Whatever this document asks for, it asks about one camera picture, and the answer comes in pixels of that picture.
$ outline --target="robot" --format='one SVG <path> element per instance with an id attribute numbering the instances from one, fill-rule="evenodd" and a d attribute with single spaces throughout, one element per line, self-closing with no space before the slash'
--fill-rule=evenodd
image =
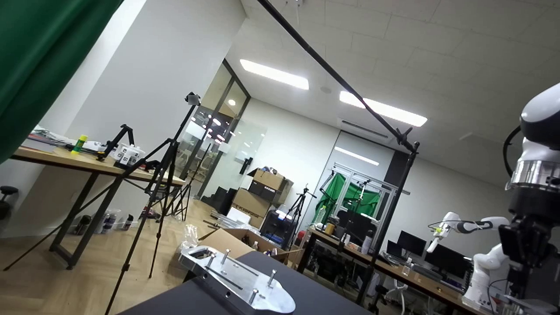
<path id="1" fill-rule="evenodd" d="M 497 230 L 501 244 L 488 254 L 473 258 L 474 270 L 464 303 L 480 305 L 487 296 L 490 270 L 509 263 L 508 286 L 511 298 L 522 301 L 534 268 L 557 254 L 550 244 L 551 230 L 560 224 L 560 84 L 534 97 L 520 119 L 523 153 L 509 181 L 513 219 L 487 217 L 460 221 L 446 214 L 434 230 L 429 252 L 450 231 L 469 235 L 481 230 Z"/>

